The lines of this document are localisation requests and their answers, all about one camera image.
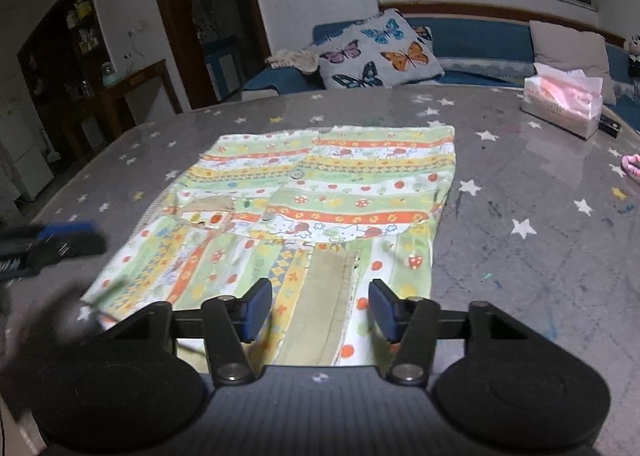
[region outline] red dot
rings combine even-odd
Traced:
[[[345,344],[340,350],[340,356],[343,359],[348,359],[349,357],[353,357],[353,354],[356,352],[355,348],[351,346],[351,344]]]

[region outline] yellow star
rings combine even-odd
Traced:
[[[626,194],[623,193],[619,188],[617,187],[612,187],[611,188],[611,192],[613,192],[613,195],[616,198],[620,198],[621,200],[626,200]]]

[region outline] doorway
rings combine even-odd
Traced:
[[[194,109],[233,99],[269,55],[257,0],[158,0]]]

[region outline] white refrigerator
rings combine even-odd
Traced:
[[[2,108],[0,142],[9,154],[20,178],[14,185],[22,197],[33,201],[51,180],[53,174],[36,145],[20,110],[12,104]]]

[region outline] beige pillow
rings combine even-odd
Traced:
[[[587,77],[602,77],[604,102],[616,103],[603,36],[541,21],[529,21],[529,27],[536,62],[562,71],[580,69]]]

